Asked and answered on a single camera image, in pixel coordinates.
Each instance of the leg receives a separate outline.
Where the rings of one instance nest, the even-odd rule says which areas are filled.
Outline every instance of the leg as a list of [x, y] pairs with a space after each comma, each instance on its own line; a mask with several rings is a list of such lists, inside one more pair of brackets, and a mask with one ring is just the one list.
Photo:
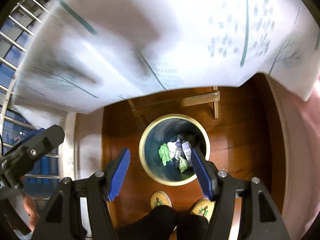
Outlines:
[[202, 240], [207, 232], [214, 203], [207, 198], [199, 200], [191, 214], [178, 222], [177, 240]]
[[154, 197], [154, 195], [151, 198], [151, 207], [153, 209], [148, 215], [131, 225], [116, 230], [119, 240], [169, 239], [177, 226], [177, 213], [171, 208], [170, 199], [168, 198], [169, 201], [166, 201], [167, 195], [164, 196], [159, 193], [158, 196]]

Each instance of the foot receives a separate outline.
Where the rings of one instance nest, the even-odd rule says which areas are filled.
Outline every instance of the foot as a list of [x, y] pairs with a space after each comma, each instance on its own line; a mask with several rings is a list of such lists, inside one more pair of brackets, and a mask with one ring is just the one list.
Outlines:
[[196, 203], [190, 214], [205, 217], [208, 221], [210, 221], [213, 209], [214, 203], [208, 198], [204, 197]]
[[157, 191], [153, 193], [150, 201], [151, 208], [154, 209], [157, 206], [169, 206], [172, 207], [172, 203], [168, 195], [163, 191]]

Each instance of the wooden floor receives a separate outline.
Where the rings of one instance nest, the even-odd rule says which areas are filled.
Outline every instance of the wooden floor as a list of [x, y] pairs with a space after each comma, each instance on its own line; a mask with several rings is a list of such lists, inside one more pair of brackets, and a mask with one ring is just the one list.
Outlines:
[[[249, 80], [239, 88], [219, 87], [219, 118], [213, 119], [212, 103], [189, 106], [164, 106], [149, 113], [149, 122], [165, 114], [185, 114], [205, 128], [210, 139], [210, 161], [235, 178], [259, 177], [271, 190], [271, 153], [265, 109], [255, 82]], [[136, 106], [149, 105], [169, 98], [194, 96], [211, 88], [162, 92], [133, 100]], [[138, 156], [140, 136], [145, 126], [133, 116], [128, 101], [105, 107], [103, 121], [103, 160], [116, 158], [122, 147], [131, 151], [131, 163], [119, 197], [115, 199], [118, 226], [135, 222], [150, 211], [150, 197], [165, 191], [177, 211], [187, 210], [203, 197], [197, 180], [169, 187], [153, 181], [142, 169]]]

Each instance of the yellow rim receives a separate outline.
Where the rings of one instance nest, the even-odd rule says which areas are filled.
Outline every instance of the yellow rim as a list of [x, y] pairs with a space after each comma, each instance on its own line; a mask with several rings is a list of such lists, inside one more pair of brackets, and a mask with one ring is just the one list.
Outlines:
[[191, 123], [193, 123], [196, 127], [198, 127], [198, 129], [201, 131], [201, 133], [203, 134], [205, 143], [206, 143], [206, 153], [205, 153], [205, 159], [208, 161], [209, 157], [210, 157], [210, 141], [209, 141], [209, 137], [205, 131], [205, 129], [202, 127], [202, 125], [196, 121], [195, 119], [187, 116], [187, 115], [183, 115], [183, 114], [167, 114], [164, 115], [156, 120], [154, 120], [151, 124], [148, 125], [148, 127], [144, 130], [141, 139], [140, 139], [140, 143], [139, 143], [139, 158], [140, 158], [140, 162], [142, 164], [143, 169], [145, 170], [145, 172], [156, 182], [159, 182], [163, 185], [167, 185], [167, 186], [181, 186], [181, 185], [185, 185], [193, 180], [196, 179], [196, 174], [192, 175], [189, 179], [185, 179], [182, 181], [167, 181], [164, 179], [161, 179], [159, 177], [157, 177], [148, 167], [147, 165], [147, 161], [144, 155], [144, 145], [146, 142], [146, 138], [148, 136], [148, 134], [150, 133], [150, 131], [160, 122], [167, 120], [167, 119], [172, 119], [172, 118], [178, 118], [178, 119], [184, 119], [187, 120]]

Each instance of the black pants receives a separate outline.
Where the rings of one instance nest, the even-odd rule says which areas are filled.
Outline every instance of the black pants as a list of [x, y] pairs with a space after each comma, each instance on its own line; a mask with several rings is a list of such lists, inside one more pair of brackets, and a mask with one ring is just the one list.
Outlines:
[[207, 228], [206, 218], [187, 215], [178, 219], [168, 206], [158, 206], [137, 222], [116, 230], [119, 240], [168, 240], [177, 226], [177, 240], [201, 240]]

